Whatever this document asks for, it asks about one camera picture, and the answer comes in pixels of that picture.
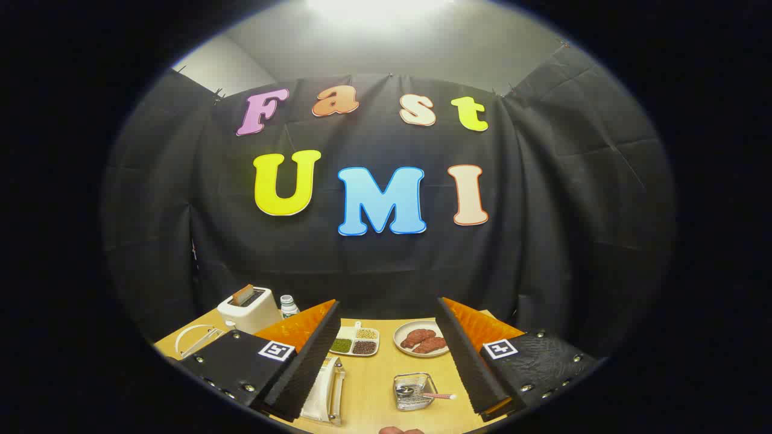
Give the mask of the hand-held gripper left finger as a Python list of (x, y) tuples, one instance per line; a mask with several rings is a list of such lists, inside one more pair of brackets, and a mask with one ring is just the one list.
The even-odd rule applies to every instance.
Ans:
[(292, 422), (337, 337), (339, 305), (328, 300), (256, 333), (231, 330), (179, 366), (226, 399)]

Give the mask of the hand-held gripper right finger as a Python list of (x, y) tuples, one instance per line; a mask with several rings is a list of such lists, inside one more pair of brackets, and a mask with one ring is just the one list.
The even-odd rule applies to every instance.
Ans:
[(435, 321), (472, 410), (485, 422), (560, 397), (599, 364), (554, 333), (523, 332), (446, 297), (437, 300)]

